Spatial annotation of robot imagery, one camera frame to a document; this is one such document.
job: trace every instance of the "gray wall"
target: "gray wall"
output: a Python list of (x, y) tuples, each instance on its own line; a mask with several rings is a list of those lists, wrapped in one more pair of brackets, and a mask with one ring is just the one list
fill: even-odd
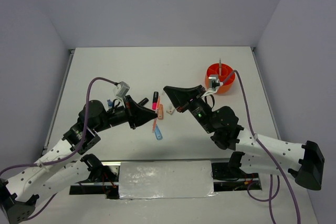
[(68, 48), (256, 45), (279, 0), (41, 0)]
[(320, 224), (336, 217), (335, 53), (336, 0), (281, 0), (256, 51), (282, 138), (325, 155), (322, 191), (310, 191)]
[(0, 169), (3, 169), (34, 162), (39, 157), (69, 53), (36, 0), (1, 0), (0, 8)]

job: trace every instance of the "orange bowl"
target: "orange bowl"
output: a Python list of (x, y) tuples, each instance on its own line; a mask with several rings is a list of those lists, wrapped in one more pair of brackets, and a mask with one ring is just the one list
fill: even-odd
[[(226, 79), (226, 77), (228, 77), (228, 75), (233, 71), (233, 69), (226, 65), (226, 64), (222, 64), (222, 73), (219, 74), (219, 63), (215, 63), (212, 64), (210, 67), (208, 67), (208, 70), (206, 71), (206, 75), (205, 75), (205, 86), (208, 89), (209, 88), (209, 80), (208, 77), (212, 74), (217, 74), (219, 76), (219, 80), (220, 81), (224, 81)], [(228, 81), (219, 88), (219, 90), (217, 91), (216, 94), (224, 94), (225, 92), (227, 92), (231, 86), (232, 83), (235, 81), (236, 78), (236, 74), (234, 73), (230, 79), (228, 79)]]

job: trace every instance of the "blue object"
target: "blue object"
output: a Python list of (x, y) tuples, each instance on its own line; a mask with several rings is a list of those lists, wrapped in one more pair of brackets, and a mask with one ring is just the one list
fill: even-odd
[(107, 106), (109, 107), (109, 109), (111, 109), (113, 107), (113, 103), (110, 99), (107, 100)]
[(156, 140), (161, 140), (163, 138), (158, 125), (155, 126), (154, 133), (155, 133)]

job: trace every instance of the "clear plastic sheet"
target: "clear plastic sheet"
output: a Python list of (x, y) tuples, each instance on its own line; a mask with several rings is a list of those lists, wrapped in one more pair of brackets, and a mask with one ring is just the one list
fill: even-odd
[(210, 161), (121, 163), (121, 199), (214, 196)]

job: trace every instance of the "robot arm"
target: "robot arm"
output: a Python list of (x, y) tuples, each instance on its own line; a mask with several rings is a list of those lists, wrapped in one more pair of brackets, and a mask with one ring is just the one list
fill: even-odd
[(228, 164), (233, 174), (280, 174), (256, 142), (258, 138), (298, 185), (311, 190), (321, 189), (324, 157), (316, 143), (307, 141), (302, 145), (262, 135), (253, 136), (251, 131), (238, 125), (239, 119), (230, 107), (212, 111), (202, 97), (215, 92), (205, 91), (201, 85), (188, 89), (166, 86), (163, 90), (178, 112), (189, 110), (207, 133), (214, 133), (211, 140), (219, 148), (234, 151)]
[(77, 123), (36, 162), (36, 167), (29, 167), (6, 181), (0, 179), (1, 208), (10, 224), (27, 220), (45, 199), (74, 183), (94, 180), (103, 173), (113, 181), (115, 175), (98, 158), (93, 154), (84, 155), (100, 141), (97, 133), (125, 122), (135, 129), (157, 117), (154, 111), (136, 104), (129, 95), (123, 98), (123, 103), (125, 106), (106, 111), (100, 101), (90, 101), (83, 145), (69, 159), (53, 165), (43, 165), (69, 156), (78, 147), (83, 135), (85, 107), (79, 113)]

